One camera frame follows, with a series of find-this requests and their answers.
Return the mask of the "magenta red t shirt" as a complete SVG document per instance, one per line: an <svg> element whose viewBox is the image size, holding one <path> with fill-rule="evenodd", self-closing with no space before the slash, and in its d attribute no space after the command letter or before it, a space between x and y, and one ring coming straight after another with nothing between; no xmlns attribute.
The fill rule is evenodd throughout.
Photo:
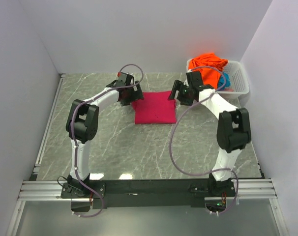
<svg viewBox="0 0 298 236"><path fill-rule="evenodd" d="M135 124L174 124L176 101L169 100L171 91L144 92L144 99L132 102Z"/></svg>

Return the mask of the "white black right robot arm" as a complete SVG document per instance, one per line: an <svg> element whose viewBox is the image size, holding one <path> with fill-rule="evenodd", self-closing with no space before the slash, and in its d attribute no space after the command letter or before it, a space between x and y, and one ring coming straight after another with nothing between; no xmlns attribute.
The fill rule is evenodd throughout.
<svg viewBox="0 0 298 236"><path fill-rule="evenodd" d="M175 80L168 99L177 99L182 105L191 108L201 104L217 118L216 139L219 153L215 166L207 172L207 189L213 196L231 189L236 160L251 141L248 110L232 105L211 85L205 85L199 71L187 72L185 82Z"/></svg>

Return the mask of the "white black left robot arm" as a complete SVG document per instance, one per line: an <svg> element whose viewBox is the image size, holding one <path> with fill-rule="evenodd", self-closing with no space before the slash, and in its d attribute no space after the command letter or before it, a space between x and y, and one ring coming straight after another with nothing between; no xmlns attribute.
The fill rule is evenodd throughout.
<svg viewBox="0 0 298 236"><path fill-rule="evenodd" d="M114 103L128 106L143 99L140 82L131 74L119 72L117 79L100 93L84 100L73 101L66 123L72 145L72 167L67 184L78 197L83 198L90 191L90 144L98 131L99 114Z"/></svg>

